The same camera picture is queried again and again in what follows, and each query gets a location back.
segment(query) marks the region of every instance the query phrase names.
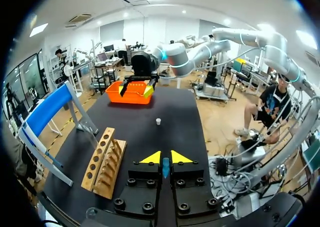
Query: monitor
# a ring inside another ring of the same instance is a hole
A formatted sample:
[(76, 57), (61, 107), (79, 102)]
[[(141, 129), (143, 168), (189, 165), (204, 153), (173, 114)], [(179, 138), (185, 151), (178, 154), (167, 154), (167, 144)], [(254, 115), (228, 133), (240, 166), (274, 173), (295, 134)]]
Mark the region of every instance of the monitor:
[(113, 44), (108, 45), (108, 46), (104, 46), (103, 48), (104, 48), (105, 52), (109, 52), (109, 51), (114, 51), (115, 50), (115, 47), (114, 47)]
[(97, 57), (98, 57), (99, 61), (106, 61), (108, 59), (108, 56), (106, 55), (105, 52), (98, 53)]

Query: yellow triangle marker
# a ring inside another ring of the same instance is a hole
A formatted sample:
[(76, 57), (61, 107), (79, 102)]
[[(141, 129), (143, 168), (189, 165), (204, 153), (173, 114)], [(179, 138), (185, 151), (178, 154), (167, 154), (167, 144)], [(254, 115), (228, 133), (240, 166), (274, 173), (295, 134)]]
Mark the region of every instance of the yellow triangle marker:
[(145, 87), (143, 96), (144, 96), (145, 98), (148, 98), (150, 95), (152, 95), (153, 92), (154, 92), (154, 87), (147, 85), (147, 86)]
[(153, 162), (155, 164), (160, 164), (160, 155), (161, 155), (161, 151), (155, 152), (154, 154), (150, 155), (144, 160), (141, 160), (139, 163), (148, 164), (149, 162)]
[(120, 95), (123, 88), (124, 88), (123, 86), (119, 85), (119, 95)]
[(183, 155), (175, 152), (174, 150), (171, 150), (171, 156), (172, 156), (172, 163), (176, 164), (179, 162), (183, 162), (183, 163), (192, 163), (193, 161), (184, 157)]

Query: blue chair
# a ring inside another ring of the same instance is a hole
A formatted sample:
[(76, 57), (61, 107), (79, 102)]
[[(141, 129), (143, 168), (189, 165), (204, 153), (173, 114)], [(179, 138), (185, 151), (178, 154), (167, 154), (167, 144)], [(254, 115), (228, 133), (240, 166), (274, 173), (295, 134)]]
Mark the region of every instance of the blue chair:
[[(55, 116), (55, 114), (65, 104), (68, 104), (76, 128), (82, 130), (82, 126), (77, 120), (73, 103), (81, 113), (82, 119), (87, 122), (89, 125), (88, 127), (90, 127), (92, 132), (96, 135), (98, 133), (98, 129), (80, 104), (69, 81), (66, 81), (61, 87), (50, 94), (42, 103), (38, 104), (18, 131), (21, 140), (25, 143), (31, 153), (40, 161), (40, 163), (42, 163), (46, 168), (48, 168), (49, 171), (52, 172), (52, 174), (57, 176), (69, 186), (72, 186), (73, 181), (55, 166), (58, 165), (61, 167), (62, 165), (47, 151), (47, 148), (38, 139), (38, 136), (41, 134), (53, 116)], [(53, 164), (46, 160), (46, 158), (40, 152), (52, 159)]]

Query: small white cup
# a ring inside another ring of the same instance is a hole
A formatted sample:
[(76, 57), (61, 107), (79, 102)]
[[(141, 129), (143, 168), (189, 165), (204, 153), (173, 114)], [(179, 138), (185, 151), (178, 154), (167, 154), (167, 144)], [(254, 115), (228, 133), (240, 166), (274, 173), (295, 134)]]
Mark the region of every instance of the small white cup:
[(160, 118), (157, 118), (157, 119), (155, 120), (155, 122), (156, 122), (156, 125), (159, 126), (159, 125), (161, 124), (161, 119), (160, 119)]

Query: blue chair backrest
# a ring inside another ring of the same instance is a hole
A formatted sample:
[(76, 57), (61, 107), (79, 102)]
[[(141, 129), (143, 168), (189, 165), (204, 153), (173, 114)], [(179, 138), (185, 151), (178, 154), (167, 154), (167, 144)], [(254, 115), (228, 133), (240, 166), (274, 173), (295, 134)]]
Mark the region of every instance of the blue chair backrest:
[(63, 84), (35, 108), (26, 122), (37, 137), (53, 116), (70, 100), (72, 100), (72, 95), (68, 87)]

